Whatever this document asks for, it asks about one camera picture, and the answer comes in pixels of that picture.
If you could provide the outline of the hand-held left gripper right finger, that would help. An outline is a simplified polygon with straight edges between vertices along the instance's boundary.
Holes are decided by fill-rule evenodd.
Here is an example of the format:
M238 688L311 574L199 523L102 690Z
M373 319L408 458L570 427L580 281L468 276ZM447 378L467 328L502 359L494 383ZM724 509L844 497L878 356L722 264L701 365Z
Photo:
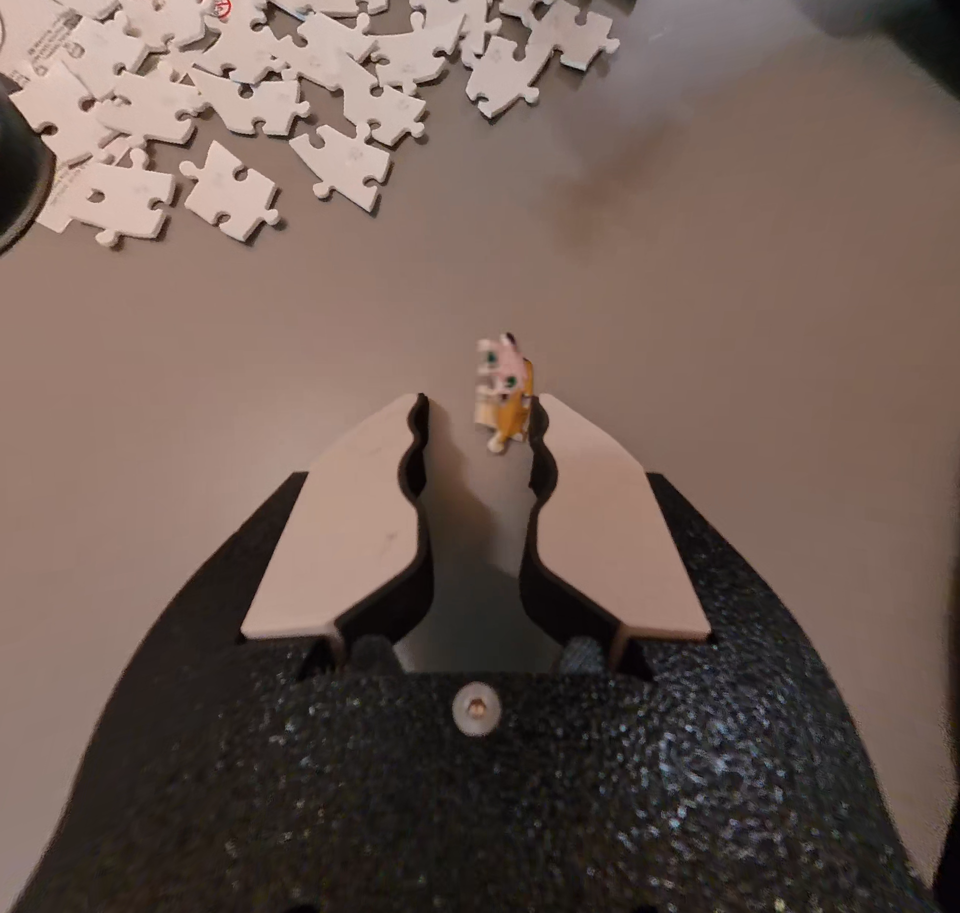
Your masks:
M553 394L532 402L534 495L520 602L558 669L646 672L645 645L703 646L713 628L642 463Z

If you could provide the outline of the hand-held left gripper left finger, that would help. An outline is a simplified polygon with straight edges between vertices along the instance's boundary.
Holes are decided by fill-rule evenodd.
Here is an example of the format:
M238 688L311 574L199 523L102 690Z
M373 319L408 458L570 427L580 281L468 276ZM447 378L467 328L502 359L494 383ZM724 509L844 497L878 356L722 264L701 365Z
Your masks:
M435 590L422 494L430 403L404 393L311 463L240 627L247 642L322 640L344 659L394 646Z

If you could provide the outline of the pink and orange puzzle piece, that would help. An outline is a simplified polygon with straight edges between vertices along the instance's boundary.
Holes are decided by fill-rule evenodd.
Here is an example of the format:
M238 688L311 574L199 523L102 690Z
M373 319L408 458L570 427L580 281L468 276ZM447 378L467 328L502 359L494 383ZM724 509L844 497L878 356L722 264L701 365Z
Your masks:
M525 442L534 400L534 367L512 332L477 343L473 422L488 432L486 449L502 455L511 442Z

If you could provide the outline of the pile of white puzzle pieces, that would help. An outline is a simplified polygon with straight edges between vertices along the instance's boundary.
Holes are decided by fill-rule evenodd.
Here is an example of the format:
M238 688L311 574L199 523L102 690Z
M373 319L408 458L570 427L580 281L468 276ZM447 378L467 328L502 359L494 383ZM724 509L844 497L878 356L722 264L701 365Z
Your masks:
M620 41L614 8L638 0L231 0L188 71L205 109L234 137L277 139L332 194L375 213L392 151L425 136L424 88L462 66L465 97L486 122L539 100L556 61L605 67ZM183 207L238 242L276 226L279 187L224 140L156 172L186 181ZM169 220L168 207L165 211Z

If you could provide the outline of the black round puzzle stand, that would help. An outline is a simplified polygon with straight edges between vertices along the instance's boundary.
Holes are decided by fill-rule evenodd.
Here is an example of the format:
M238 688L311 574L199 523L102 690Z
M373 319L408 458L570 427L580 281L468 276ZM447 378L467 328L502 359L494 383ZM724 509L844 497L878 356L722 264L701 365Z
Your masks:
M1 75L1 253L37 220L49 197L56 160L13 102L18 86Z

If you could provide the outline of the printed instruction sheet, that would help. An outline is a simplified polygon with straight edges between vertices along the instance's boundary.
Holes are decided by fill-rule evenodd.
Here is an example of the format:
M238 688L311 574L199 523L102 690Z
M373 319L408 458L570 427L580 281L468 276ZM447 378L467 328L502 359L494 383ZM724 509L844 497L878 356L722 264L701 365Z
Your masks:
M55 159L34 225L102 246L157 240L177 192L150 149L186 147L206 108L188 71L232 0L2 0L2 74Z

